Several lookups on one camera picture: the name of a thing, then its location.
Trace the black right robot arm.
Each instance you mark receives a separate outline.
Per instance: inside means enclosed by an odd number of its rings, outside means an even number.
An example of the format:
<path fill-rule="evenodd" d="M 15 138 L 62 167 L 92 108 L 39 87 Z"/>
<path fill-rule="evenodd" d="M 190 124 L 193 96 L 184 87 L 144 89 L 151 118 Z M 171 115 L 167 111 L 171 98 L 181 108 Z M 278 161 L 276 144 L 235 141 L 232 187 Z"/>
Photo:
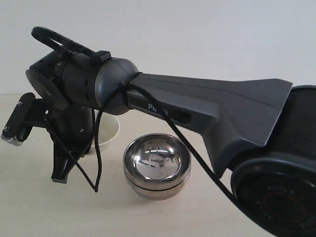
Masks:
<path fill-rule="evenodd" d="M 103 52 L 53 51 L 26 77 L 43 99 L 64 183 L 96 137 L 92 111 L 131 109 L 168 123 L 225 196 L 277 237 L 316 234 L 316 87 L 282 79 L 220 81 L 145 74 Z"/>

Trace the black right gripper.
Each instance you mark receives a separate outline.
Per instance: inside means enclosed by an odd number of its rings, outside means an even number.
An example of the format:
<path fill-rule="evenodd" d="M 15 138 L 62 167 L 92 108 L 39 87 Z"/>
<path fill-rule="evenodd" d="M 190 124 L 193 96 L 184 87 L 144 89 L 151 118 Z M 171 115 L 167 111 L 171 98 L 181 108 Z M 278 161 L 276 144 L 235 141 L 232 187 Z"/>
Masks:
<path fill-rule="evenodd" d="M 49 125 L 73 156 L 84 157 L 91 147 L 93 137 L 92 110 L 85 106 L 71 105 L 65 110 L 48 107 Z M 68 175 L 74 167 L 69 156 L 54 154 L 51 180 L 67 183 Z"/>

